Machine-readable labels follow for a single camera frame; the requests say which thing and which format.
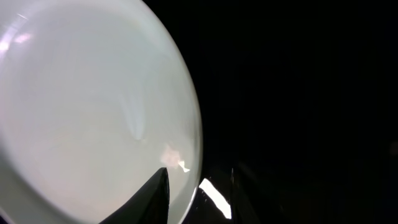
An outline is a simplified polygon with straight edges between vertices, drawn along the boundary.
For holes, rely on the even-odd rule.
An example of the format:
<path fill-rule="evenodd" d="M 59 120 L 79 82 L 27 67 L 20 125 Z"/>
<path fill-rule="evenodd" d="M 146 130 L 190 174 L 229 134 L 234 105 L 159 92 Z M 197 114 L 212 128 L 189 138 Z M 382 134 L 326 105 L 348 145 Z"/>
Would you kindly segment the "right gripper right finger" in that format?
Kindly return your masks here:
<path fill-rule="evenodd" d="M 247 167 L 231 170 L 231 215 L 234 223 L 291 224 L 277 199 L 276 189 Z"/>

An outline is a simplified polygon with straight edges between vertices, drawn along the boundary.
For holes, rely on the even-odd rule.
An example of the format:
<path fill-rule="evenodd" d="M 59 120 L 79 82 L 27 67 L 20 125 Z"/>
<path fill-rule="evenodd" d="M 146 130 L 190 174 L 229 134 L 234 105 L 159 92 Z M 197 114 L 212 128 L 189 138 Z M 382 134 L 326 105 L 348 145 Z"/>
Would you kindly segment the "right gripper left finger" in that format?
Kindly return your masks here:
<path fill-rule="evenodd" d="M 166 167 L 155 174 L 119 209 L 99 224 L 167 224 L 170 187 Z"/>

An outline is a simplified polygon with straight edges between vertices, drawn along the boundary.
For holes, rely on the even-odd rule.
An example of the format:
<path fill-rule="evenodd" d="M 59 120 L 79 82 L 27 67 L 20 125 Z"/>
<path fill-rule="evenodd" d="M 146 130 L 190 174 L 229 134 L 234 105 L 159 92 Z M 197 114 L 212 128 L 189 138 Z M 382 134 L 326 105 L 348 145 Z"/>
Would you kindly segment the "light blue plate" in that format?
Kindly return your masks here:
<path fill-rule="evenodd" d="M 172 37 L 134 0 L 1 0 L 1 215 L 99 223 L 161 167 L 198 188 L 201 118 Z"/>

